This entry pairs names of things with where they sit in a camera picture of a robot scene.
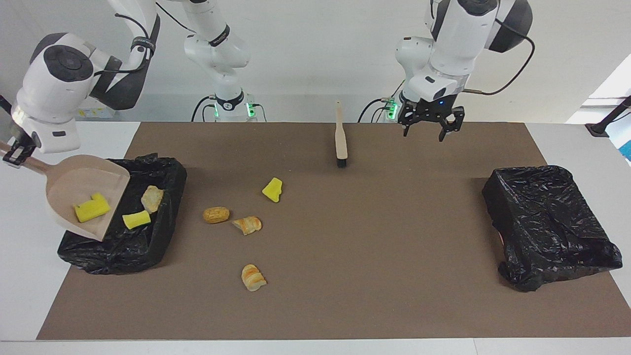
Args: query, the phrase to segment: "brown mat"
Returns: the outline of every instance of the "brown mat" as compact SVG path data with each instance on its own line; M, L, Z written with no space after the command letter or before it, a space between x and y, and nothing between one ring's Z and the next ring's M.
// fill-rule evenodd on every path
M38 339L388 339L631 336L609 273L521 293L497 273L502 249L481 189L497 167L543 165L523 124L143 123L127 158L187 168L165 259L137 275L71 268ZM279 204L262 188L284 181ZM257 215L243 237L201 218ZM269 284L248 292L244 265Z

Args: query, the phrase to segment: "black trash bag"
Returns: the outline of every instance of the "black trash bag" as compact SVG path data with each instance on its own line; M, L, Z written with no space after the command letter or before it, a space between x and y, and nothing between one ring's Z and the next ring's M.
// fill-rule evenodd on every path
M155 153L135 160L109 160L127 169L131 178L103 241L66 231L57 254L89 274L140 272L159 263L167 250L184 193L186 170L177 160L158 158ZM151 224L130 231L122 216L144 210L140 198L149 185L164 190L162 202L151 214Z
M572 174L558 166L497 169L482 190L504 243L500 274L520 291L622 267Z

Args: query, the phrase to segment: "sponge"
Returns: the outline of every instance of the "sponge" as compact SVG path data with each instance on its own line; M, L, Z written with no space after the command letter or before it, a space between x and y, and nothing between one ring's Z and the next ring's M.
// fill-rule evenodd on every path
M142 211L136 214L123 215L122 221L125 222L125 226L127 227L127 229L131 230L136 227L151 223L151 218L149 217L149 212Z
M263 189L263 194L270 200L278 203L280 201L280 194L283 193L282 187L283 182L280 181L280 179L273 178Z
M103 195L95 193L91 198L90 201L74 206L74 212L81 223L88 222L110 211L110 205Z

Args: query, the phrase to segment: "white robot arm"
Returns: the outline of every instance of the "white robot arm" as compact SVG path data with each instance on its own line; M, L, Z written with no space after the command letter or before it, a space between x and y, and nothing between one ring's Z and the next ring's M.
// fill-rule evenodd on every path
M211 74L219 110L224 116L247 117L248 103L234 70L249 62L247 46L230 34L216 0L170 1L182 3L196 28L185 41L185 52ZM136 105L155 52L160 17L154 0L108 2L135 37L129 58L123 63L71 33L44 37L11 110L16 141L4 161L19 166L35 148L43 153L77 149L73 116L87 96L115 110Z
M476 58L484 48L506 52L521 43L532 20L528 0L430 0L425 24L432 38L406 37L396 49L406 74L397 102L404 135L420 121L440 123L440 141L459 131L464 108L453 105Z
M53 33L35 48L11 117L17 124L14 150L21 163L35 147L43 153L80 145L73 116L87 96L114 109L132 108L144 84L160 29L152 0L109 0L135 36L125 63L71 33Z
M181 2L196 30L184 41L186 56L200 65L211 78L217 100L216 114L227 119L250 116L246 97L235 68L250 62L246 43L231 32L216 0L171 0Z

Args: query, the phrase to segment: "brush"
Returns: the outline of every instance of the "brush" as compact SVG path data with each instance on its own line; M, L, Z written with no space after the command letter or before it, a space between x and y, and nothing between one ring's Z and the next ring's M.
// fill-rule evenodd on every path
M335 120L335 152L338 156L338 167L346 167L346 160L348 159L348 149L346 148L346 134L344 133L344 127L342 127L342 103L337 101L336 105L336 120Z

